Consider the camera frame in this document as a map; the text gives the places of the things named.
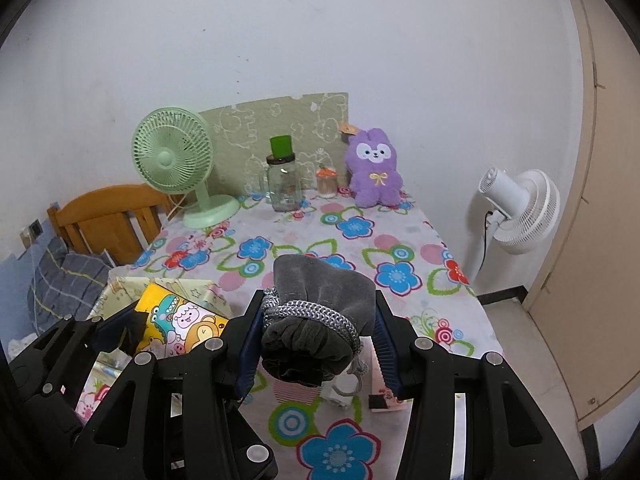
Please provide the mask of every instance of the fan grille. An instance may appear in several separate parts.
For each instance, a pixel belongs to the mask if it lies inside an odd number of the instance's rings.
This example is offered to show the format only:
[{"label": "fan grille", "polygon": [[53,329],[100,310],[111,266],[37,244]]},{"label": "fan grille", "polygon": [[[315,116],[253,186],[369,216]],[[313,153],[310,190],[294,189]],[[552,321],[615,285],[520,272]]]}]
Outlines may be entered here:
[{"label": "fan grille", "polygon": [[491,186],[494,184],[495,179],[498,175],[497,168],[490,168],[483,176],[482,180],[479,184],[480,193],[486,193],[489,191]]},{"label": "fan grille", "polygon": [[558,219],[560,193],[540,170],[525,171],[514,180],[529,192],[529,203],[517,218],[502,222],[494,238],[508,253],[523,254],[550,233]]},{"label": "fan grille", "polygon": [[203,182],[213,167],[207,121],[181,108],[155,110],[136,128],[132,156],[151,187],[168,194],[186,193]]}]

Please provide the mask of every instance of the gray drawstring bag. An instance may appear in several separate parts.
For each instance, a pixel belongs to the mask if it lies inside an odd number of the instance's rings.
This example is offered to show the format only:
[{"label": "gray drawstring bag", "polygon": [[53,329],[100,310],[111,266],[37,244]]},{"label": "gray drawstring bag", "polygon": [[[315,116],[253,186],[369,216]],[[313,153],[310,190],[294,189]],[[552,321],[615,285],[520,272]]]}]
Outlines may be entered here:
[{"label": "gray drawstring bag", "polygon": [[273,263],[274,289],[262,302],[262,366],[289,383],[320,386],[360,351],[375,322],[376,286],[355,270],[285,254]]}]

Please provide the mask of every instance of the fan stand pole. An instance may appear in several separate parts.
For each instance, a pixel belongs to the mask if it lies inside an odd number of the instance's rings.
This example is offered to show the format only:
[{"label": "fan stand pole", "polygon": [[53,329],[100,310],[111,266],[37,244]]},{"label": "fan stand pole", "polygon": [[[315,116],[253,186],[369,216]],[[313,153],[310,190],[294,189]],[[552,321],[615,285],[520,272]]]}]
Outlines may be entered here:
[{"label": "fan stand pole", "polygon": [[207,190],[206,182],[199,183],[195,188],[196,198],[198,199],[198,206],[201,211],[204,211],[209,208],[209,191]]},{"label": "fan stand pole", "polygon": [[[500,223],[506,219],[506,216],[503,215],[500,211],[495,209],[486,220],[486,252],[489,252],[489,244],[494,239],[494,233],[497,231]],[[484,240],[480,238],[478,243],[478,248],[476,249],[473,257],[468,264],[468,271],[465,272],[466,278],[469,280],[471,285],[474,284],[476,278],[478,277],[478,272],[480,272],[480,267],[482,267],[482,259],[484,257]]]}]

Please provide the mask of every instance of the yellow bow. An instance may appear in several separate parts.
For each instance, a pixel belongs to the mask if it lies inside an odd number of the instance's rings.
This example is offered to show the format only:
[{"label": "yellow bow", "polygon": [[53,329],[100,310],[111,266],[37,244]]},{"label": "yellow bow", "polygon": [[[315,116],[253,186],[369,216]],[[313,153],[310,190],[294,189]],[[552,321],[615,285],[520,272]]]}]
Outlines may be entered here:
[{"label": "yellow bow", "polygon": [[369,178],[371,180],[375,180],[376,181],[376,186],[380,186],[382,184],[382,186],[386,186],[386,184],[383,182],[383,180],[385,180],[386,178],[388,178],[388,174],[386,173],[369,173]]}]

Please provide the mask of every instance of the green lid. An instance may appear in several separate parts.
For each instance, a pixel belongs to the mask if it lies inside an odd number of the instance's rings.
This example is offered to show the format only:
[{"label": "green lid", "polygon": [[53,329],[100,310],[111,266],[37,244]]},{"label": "green lid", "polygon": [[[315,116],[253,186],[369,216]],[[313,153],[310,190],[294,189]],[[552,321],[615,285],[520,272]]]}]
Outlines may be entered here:
[{"label": "green lid", "polygon": [[293,154],[290,135],[271,137],[269,142],[271,143],[271,153],[274,158],[285,158],[286,156]]}]

